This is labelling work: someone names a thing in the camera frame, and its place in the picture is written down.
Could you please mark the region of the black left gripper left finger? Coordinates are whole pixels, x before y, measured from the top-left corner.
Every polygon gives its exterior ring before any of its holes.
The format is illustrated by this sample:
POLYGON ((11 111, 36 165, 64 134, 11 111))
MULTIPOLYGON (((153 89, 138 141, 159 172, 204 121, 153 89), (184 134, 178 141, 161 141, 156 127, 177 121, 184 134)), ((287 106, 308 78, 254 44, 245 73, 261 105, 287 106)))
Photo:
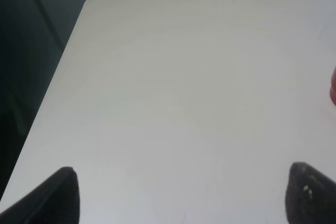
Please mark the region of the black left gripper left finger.
POLYGON ((79 223, 77 173, 62 167, 1 213, 1 223, 79 223))

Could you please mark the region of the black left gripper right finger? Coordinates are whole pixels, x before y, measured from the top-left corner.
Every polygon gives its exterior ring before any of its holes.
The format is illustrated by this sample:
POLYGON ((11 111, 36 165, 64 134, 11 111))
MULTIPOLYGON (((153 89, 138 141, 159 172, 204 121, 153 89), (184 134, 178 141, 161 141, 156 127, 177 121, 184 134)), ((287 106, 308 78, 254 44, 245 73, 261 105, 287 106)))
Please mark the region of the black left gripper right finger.
POLYGON ((335 223, 335 181, 305 162, 294 162, 285 209, 289 223, 335 223))

